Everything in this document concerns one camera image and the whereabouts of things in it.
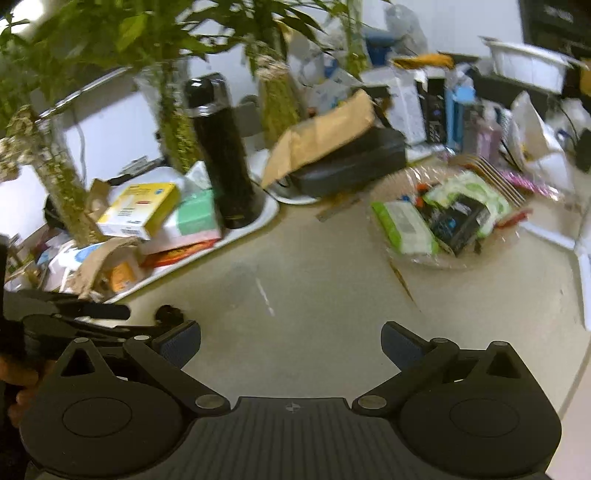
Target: beige tabletop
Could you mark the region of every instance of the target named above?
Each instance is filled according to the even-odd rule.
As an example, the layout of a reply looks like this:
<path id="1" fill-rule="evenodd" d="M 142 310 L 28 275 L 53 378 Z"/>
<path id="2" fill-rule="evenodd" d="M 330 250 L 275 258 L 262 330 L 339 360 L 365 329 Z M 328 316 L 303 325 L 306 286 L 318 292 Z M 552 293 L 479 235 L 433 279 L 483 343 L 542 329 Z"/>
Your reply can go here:
<path id="1" fill-rule="evenodd" d="M 507 340 L 562 411 L 589 346 L 572 255 L 521 232 L 474 270 L 405 265 L 415 304 L 371 235 L 365 205 L 320 223 L 315 214 L 325 207 L 282 205 L 263 231 L 126 299 L 131 323 L 150 323 L 164 303 L 185 310 L 203 336 L 185 371 L 231 402 L 241 395 L 353 400 L 398 372 L 379 344 L 389 320 L 463 348 Z M 578 218 L 540 203 L 535 220 L 568 230 Z"/>

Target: black round object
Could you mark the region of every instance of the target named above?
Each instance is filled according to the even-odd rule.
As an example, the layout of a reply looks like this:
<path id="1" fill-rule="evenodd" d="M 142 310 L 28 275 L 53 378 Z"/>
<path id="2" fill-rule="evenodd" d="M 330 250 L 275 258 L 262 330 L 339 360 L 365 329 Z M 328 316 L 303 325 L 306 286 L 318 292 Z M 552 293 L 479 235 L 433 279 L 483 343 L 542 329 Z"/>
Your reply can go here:
<path id="1" fill-rule="evenodd" d="M 80 380 L 89 377 L 81 388 Z M 51 473 L 112 478 L 139 472 L 171 451 L 183 432 L 178 404 L 148 385 L 66 376 L 21 424 L 27 452 Z"/>
<path id="2" fill-rule="evenodd" d="M 404 439 L 425 461 L 456 475 L 511 478 L 548 461 L 560 420 L 547 399 L 515 388 L 463 381 L 411 397 L 401 410 Z"/>

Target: white wall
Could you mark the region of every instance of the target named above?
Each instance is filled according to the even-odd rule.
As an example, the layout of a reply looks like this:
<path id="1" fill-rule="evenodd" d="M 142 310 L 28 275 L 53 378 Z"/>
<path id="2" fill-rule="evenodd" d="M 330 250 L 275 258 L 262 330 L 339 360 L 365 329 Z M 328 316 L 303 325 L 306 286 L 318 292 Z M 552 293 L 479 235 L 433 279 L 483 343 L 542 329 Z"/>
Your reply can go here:
<path id="1" fill-rule="evenodd" d="M 432 50 L 486 55 L 478 35 L 505 41 L 522 41 L 518 0 L 402 0 L 413 9 Z M 363 20 L 384 28 L 382 0 L 365 0 Z M 256 93 L 248 68 L 242 65 L 242 49 L 234 48 L 211 58 L 210 63 L 193 60 L 191 75 L 221 72 L 228 80 L 233 103 Z M 76 104 L 86 137 L 88 178 L 108 179 L 130 161 L 147 155 L 157 158 L 154 119 L 142 96 L 133 91 L 129 79 L 114 80 L 86 94 Z M 80 142 L 70 128 L 67 140 L 78 159 Z M 45 191 L 34 173 L 26 168 L 18 180 L 0 184 L 0 232 L 26 237 L 44 223 L 41 212 Z"/>

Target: black bottle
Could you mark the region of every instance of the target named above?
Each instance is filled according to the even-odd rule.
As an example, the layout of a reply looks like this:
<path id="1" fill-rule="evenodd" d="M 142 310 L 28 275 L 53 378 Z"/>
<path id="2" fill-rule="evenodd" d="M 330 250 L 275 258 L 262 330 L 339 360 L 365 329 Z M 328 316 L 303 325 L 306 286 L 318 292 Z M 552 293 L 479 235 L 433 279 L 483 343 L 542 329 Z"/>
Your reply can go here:
<path id="1" fill-rule="evenodd" d="M 249 225 L 261 213 L 262 202 L 248 177 L 226 81 L 219 73 L 192 79 L 185 94 L 224 225 L 231 229 Z"/>

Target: black package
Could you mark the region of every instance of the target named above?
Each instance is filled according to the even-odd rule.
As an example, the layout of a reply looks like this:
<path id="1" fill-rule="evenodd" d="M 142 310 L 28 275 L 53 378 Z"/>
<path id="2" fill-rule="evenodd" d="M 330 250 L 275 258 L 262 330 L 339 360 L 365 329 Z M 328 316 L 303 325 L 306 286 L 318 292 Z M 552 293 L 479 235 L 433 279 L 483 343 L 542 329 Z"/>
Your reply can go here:
<path id="1" fill-rule="evenodd" d="M 433 210 L 428 224 L 441 247 L 458 256 L 490 216 L 486 205 L 460 194 L 449 208 Z"/>
<path id="2" fill-rule="evenodd" d="M 447 143 L 445 79 L 429 79 L 427 86 L 427 143 Z"/>

